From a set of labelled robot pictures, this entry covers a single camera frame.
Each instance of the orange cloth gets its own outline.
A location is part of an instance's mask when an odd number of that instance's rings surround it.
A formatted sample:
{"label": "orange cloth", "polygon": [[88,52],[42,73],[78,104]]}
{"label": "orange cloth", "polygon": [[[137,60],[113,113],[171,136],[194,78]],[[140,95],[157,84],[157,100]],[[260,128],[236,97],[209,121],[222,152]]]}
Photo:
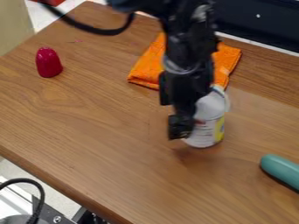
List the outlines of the orange cloth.
{"label": "orange cloth", "polygon": [[[215,62],[214,83],[226,88],[229,74],[239,62],[241,50],[223,43],[219,43],[218,49],[219,51],[213,54]],[[160,34],[133,67],[128,81],[147,88],[159,89],[158,79],[159,74],[163,71],[164,50],[164,35]]]}

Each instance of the black wire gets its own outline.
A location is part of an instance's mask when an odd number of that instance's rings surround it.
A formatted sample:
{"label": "black wire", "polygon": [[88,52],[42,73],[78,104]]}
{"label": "black wire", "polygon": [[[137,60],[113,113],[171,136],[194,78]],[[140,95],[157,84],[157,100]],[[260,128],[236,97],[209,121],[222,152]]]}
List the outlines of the black wire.
{"label": "black wire", "polygon": [[26,222],[26,224],[37,224],[38,217],[40,216],[43,205],[45,204],[44,188],[40,183],[38,183],[35,180],[29,179],[29,178],[14,178],[14,179],[11,179],[11,180],[8,180],[8,181],[2,183],[0,185],[0,191],[9,185],[14,185],[14,184],[18,184],[18,183],[31,184],[31,185],[36,186],[39,190],[40,200],[39,200],[38,206],[37,206],[36,210],[33,212],[31,218]]}
{"label": "black wire", "polygon": [[39,2],[42,3],[42,5],[46,9],[48,9],[53,15],[60,17],[60,19],[63,20],[68,25],[72,25],[82,31],[91,32],[93,34],[98,34],[98,35],[115,36],[115,35],[121,34],[122,32],[124,32],[125,30],[127,30],[130,27],[130,25],[132,24],[132,22],[135,19],[135,13],[131,13],[128,15],[127,22],[125,23],[125,25],[123,27],[118,28],[118,29],[105,30],[105,29],[93,27],[89,24],[83,24],[81,22],[74,20],[71,17],[68,17],[61,10],[58,10],[58,9],[52,7],[50,5],[50,3],[48,2],[48,0],[43,0],[43,2],[41,2],[41,0],[39,0]]}

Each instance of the teal object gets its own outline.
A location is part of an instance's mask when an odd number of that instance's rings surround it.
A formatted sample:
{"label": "teal object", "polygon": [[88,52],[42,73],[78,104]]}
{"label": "teal object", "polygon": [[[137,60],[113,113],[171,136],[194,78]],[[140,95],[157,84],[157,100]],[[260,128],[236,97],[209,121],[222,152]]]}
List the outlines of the teal object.
{"label": "teal object", "polygon": [[268,154],[261,159],[261,169],[299,191],[299,165],[283,157]]}

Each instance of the red plastic cup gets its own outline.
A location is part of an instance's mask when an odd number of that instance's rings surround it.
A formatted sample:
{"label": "red plastic cup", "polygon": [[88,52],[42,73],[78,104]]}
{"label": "red plastic cup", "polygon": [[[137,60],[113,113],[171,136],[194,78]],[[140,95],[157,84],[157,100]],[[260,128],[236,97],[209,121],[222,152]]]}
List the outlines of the red plastic cup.
{"label": "red plastic cup", "polygon": [[63,70],[59,56],[49,47],[42,47],[38,50],[36,64],[38,73],[43,78],[52,78]]}

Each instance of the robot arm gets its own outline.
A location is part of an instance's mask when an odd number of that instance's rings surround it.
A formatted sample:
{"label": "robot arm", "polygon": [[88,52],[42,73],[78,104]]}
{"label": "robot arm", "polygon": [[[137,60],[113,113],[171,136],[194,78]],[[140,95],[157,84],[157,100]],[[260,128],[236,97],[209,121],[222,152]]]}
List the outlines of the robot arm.
{"label": "robot arm", "polygon": [[208,95],[213,82],[212,53],[217,51],[212,0],[108,0],[118,11],[130,13],[127,23],[115,30],[102,30],[77,22],[59,10],[45,7],[66,23],[100,35],[117,35],[134,20],[135,11],[159,19],[166,37],[163,57],[165,71],[160,74],[160,102],[172,105],[169,139],[187,138],[192,133],[196,102]]}

